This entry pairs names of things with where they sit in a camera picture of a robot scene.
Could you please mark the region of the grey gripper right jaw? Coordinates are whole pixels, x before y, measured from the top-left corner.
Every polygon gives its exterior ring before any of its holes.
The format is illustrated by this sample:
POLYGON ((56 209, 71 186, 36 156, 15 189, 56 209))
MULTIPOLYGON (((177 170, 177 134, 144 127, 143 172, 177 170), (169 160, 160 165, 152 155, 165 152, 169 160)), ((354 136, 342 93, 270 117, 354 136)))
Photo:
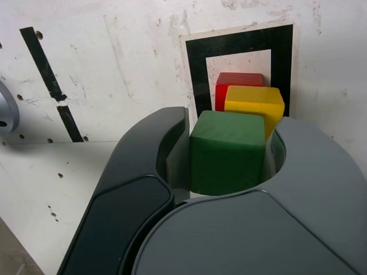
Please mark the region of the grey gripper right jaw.
POLYGON ((277 173, 248 191, 191 199, 139 249, 133 274, 365 274, 366 180, 317 127, 285 117, 277 173))

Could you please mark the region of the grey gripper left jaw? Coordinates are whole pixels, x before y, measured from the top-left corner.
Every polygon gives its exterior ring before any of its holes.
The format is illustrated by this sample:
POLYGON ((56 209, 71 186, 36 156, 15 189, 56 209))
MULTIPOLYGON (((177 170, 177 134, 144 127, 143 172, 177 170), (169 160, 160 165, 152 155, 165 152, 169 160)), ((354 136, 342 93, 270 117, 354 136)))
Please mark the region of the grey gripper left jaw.
POLYGON ((189 111, 162 108, 117 143, 59 274, 130 274, 149 231, 190 194, 189 111))

